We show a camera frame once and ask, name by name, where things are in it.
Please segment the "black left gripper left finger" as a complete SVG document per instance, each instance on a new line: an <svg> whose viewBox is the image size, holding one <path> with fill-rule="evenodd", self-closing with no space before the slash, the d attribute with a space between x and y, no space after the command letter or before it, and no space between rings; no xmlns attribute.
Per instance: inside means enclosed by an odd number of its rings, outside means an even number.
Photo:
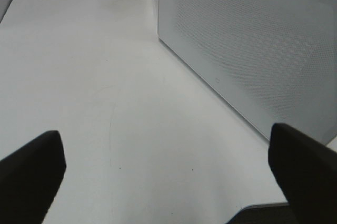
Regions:
<svg viewBox="0 0 337 224"><path fill-rule="evenodd" d="M42 223L66 170L57 130L47 131L1 160L1 223Z"/></svg>

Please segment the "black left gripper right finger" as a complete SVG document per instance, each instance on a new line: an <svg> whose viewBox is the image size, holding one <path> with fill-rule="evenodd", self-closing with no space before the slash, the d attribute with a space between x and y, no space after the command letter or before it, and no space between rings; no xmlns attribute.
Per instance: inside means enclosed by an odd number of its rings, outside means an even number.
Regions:
<svg viewBox="0 0 337 224"><path fill-rule="evenodd" d="M268 163L299 223L336 223L336 152L283 123L272 126Z"/></svg>

